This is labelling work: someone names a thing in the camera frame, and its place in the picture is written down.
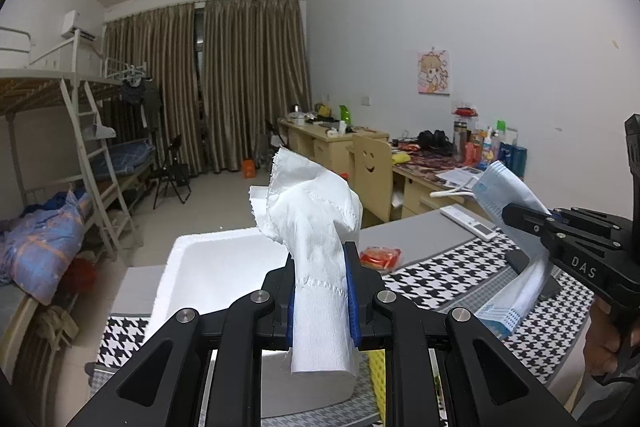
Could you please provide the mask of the right hand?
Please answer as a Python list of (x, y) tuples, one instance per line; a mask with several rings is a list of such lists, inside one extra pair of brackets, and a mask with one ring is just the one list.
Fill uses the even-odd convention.
[(585, 338), (585, 367), (591, 376), (602, 376), (617, 369), (617, 351), (620, 349), (620, 334), (610, 317), (611, 307), (601, 298), (596, 298), (590, 308), (590, 325)]

